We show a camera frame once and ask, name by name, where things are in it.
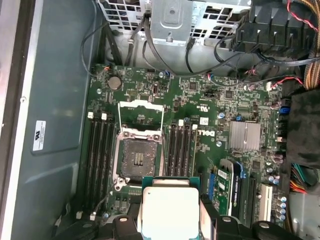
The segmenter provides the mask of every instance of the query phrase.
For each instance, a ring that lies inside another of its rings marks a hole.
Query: gray metal panel
[[[289,204],[294,232],[305,240],[320,239],[320,197],[290,194]]]
[[[35,58],[34,69],[27,64],[32,68],[26,70],[32,82],[26,96],[29,107],[20,172],[18,169],[13,240],[51,237],[63,206],[75,193],[81,153],[89,78],[81,64],[80,46],[95,10],[88,0],[37,0],[36,9],[42,4],[42,12],[34,15],[34,20],[41,16],[36,45],[30,45],[36,51],[28,55]],[[93,44],[97,46],[89,40],[87,47]],[[33,151],[39,120],[46,121],[44,147]]]

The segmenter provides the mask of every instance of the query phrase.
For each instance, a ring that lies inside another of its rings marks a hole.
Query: wire bundle
[[[298,164],[292,164],[291,173],[290,189],[296,193],[306,194],[306,178],[301,167]]]

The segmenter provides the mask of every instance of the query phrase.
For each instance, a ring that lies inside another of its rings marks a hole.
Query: screw
[[[222,146],[222,142],[221,141],[216,141],[215,145],[220,148]]]
[[[226,223],[230,223],[230,222],[231,222],[230,217],[227,217],[227,216],[223,217],[222,220],[223,220],[224,222],[226,222]]]
[[[269,224],[268,224],[268,223],[265,223],[265,222],[261,222],[259,225],[260,225],[260,227],[262,227],[263,229],[268,229],[268,228],[269,228]]]
[[[27,101],[27,98],[26,98],[25,96],[23,96],[23,97],[20,98],[20,103],[23,104],[25,101]]]

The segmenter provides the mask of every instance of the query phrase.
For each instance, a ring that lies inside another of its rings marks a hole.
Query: orange wire
[[[309,21],[306,20],[306,19],[302,19],[302,18],[298,17],[294,12],[292,12],[292,11],[290,10],[290,1],[291,1],[291,0],[287,0],[287,1],[288,1],[288,3],[287,3],[287,5],[286,5],[286,10],[291,14],[291,16],[294,17],[295,19],[297,19],[297,20],[300,21],[300,22],[303,22],[303,23],[305,23],[305,24],[308,24],[310,28],[312,28],[312,29],[314,29],[316,32],[318,32],[318,28],[316,28],[315,26],[313,26],[311,22],[309,22]]]

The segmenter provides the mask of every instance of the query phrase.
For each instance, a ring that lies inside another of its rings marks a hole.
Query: chip
[[[197,90],[197,83],[194,81],[191,81],[189,83],[189,90],[196,91]]]
[[[234,92],[233,91],[230,91],[230,90],[225,91],[225,98],[226,99],[232,99],[233,96],[234,96]]]
[[[259,161],[253,161],[252,162],[252,169],[253,170],[260,170],[260,162]]]
[[[121,175],[135,181],[155,175],[158,143],[155,141],[124,139]]]

